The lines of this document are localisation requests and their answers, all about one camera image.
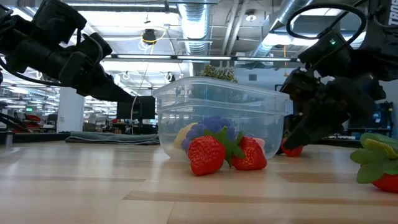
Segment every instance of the strawberry leaves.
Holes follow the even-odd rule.
[[[370,184],[371,182],[382,178],[383,175],[383,168],[380,166],[380,164],[368,164],[359,169],[356,176],[356,181],[359,184]]]
[[[361,165],[366,165],[377,161],[375,153],[366,149],[358,149],[357,151],[353,152],[349,158],[355,163]]]
[[[398,175],[398,141],[380,134],[361,136],[364,149],[358,149],[350,159],[361,165],[357,183],[369,184],[383,178],[384,174]]]
[[[232,167],[232,155],[244,159],[245,155],[242,149],[239,147],[239,143],[243,138],[243,133],[239,132],[235,141],[230,141],[227,138],[227,128],[224,127],[217,133],[212,133],[210,130],[205,130],[205,136],[212,136],[219,141],[225,147],[225,160],[228,162],[229,167]]]

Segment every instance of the workbench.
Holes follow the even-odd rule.
[[[354,149],[307,146],[265,170],[195,177],[152,146],[14,144],[0,152],[1,223],[397,223],[398,195],[355,182]]]

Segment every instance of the red strawberry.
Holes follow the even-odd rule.
[[[285,147],[284,147],[285,142],[286,142],[286,139],[283,139],[282,144],[280,145],[280,148],[286,154],[287,157],[297,157],[297,156],[301,155],[301,152],[303,151],[303,146],[299,146],[295,149],[288,150],[288,149],[285,149]]]
[[[398,175],[384,174],[384,176],[372,183],[385,192],[398,193]]]
[[[194,139],[188,150],[191,170],[195,175],[214,174],[224,163],[225,148],[214,137]]]
[[[267,166],[267,160],[260,145],[254,138],[243,137],[239,143],[245,158],[232,157],[232,166],[237,170],[260,170]]]

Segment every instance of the purple grapes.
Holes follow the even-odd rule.
[[[189,145],[191,144],[191,141],[188,139],[184,139],[181,143],[182,149],[185,150],[186,153],[188,153]]]
[[[188,140],[192,140],[192,139],[197,138],[197,137],[199,137],[199,135],[194,129],[189,130],[189,132],[185,136],[185,138],[188,139]]]
[[[237,135],[238,134],[235,134],[235,128],[234,127],[230,126],[230,127],[227,128],[226,137],[228,138],[228,140],[235,141]]]
[[[224,127],[227,127],[226,133],[227,138],[230,141],[235,141],[236,136],[238,135],[235,132],[235,128],[232,127],[231,123],[226,119],[221,117],[220,115],[210,116],[205,118],[203,121],[200,121],[198,124],[195,124],[191,127],[191,130],[185,136],[185,139],[182,141],[181,146],[188,153],[189,145],[192,140],[205,135],[205,130],[209,130],[212,133],[220,132]]]

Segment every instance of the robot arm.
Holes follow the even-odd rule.
[[[113,82],[100,61],[112,52],[97,33],[85,35],[81,30],[86,19],[58,0],[44,0],[32,22],[12,16],[12,10],[0,5],[0,66],[9,73],[36,83],[67,86],[82,96],[99,100],[131,102],[133,98]],[[77,29],[76,46],[63,48]],[[46,82],[25,77],[27,67],[36,69],[59,82]]]
[[[358,1],[354,6],[367,2]],[[312,4],[297,11],[289,20],[290,35],[302,37],[291,31],[290,21],[304,11],[330,7],[357,14],[362,25],[349,41],[333,29],[337,22],[314,39],[318,42],[301,53],[298,58],[306,70],[296,69],[281,88],[294,101],[304,105],[301,122],[294,128],[284,147],[294,149],[312,141],[338,133],[342,124],[349,120],[364,123],[374,111],[374,101],[386,97],[379,80],[398,79],[398,0],[371,0],[366,17],[355,7],[344,4]],[[349,45],[368,25],[363,44],[354,50]],[[320,77],[331,76],[334,80],[323,84]]]

